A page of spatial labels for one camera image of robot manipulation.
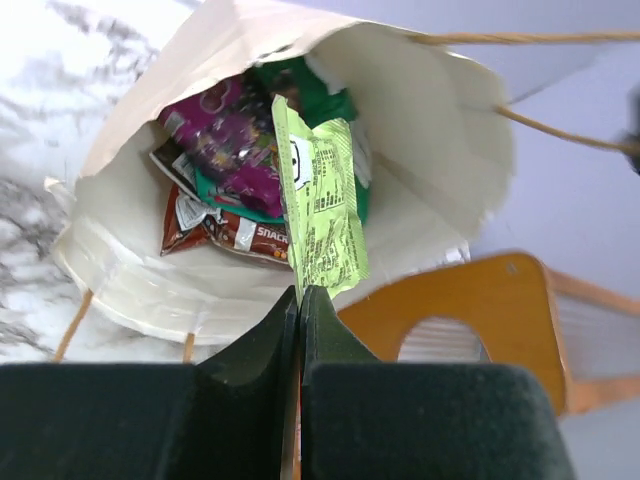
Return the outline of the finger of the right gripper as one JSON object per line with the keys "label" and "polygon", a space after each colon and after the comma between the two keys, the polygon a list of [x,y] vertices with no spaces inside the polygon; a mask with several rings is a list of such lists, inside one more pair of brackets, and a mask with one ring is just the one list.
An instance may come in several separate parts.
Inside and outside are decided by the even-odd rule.
{"label": "finger of the right gripper", "polygon": [[630,130],[625,133],[623,144],[629,148],[626,153],[627,160],[631,169],[640,174],[640,155],[639,155],[639,139],[640,139],[640,91],[635,87],[629,97],[631,124]]}

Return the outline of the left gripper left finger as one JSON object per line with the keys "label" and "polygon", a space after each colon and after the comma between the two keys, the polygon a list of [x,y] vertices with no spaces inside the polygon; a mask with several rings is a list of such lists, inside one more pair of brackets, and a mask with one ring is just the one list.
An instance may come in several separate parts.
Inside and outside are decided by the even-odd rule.
{"label": "left gripper left finger", "polygon": [[198,363],[1,369],[5,479],[290,479],[293,290]]}

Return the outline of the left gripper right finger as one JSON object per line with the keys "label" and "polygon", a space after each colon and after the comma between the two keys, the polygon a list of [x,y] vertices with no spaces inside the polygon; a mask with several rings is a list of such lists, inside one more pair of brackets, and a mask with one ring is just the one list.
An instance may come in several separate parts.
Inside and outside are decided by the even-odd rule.
{"label": "left gripper right finger", "polygon": [[379,360],[306,289],[301,475],[305,479],[571,479],[540,383],[481,363]]}

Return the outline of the light green snack packet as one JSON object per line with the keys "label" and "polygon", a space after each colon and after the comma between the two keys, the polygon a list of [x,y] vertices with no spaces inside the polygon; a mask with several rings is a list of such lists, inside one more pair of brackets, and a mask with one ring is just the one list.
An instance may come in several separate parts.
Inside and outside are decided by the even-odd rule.
{"label": "light green snack packet", "polygon": [[297,300],[310,286],[334,298],[369,276],[349,124],[336,118],[311,128],[280,95],[272,117]]}

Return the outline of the dark green snack bag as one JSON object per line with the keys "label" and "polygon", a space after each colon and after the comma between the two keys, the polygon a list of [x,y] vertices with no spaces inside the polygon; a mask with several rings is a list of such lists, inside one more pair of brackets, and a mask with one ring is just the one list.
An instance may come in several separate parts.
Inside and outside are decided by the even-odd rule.
{"label": "dark green snack bag", "polygon": [[[297,111],[311,128],[336,118],[350,123],[358,215],[365,221],[369,213],[370,153],[348,89],[333,81],[319,61],[309,55],[265,63],[244,73],[248,73],[266,89],[271,104],[275,96],[285,97],[289,107]],[[252,210],[241,203],[238,195],[226,192],[202,177],[196,171],[195,164],[194,170],[197,195],[207,204],[254,221],[271,224],[284,222],[283,213],[279,218],[270,218]]]}

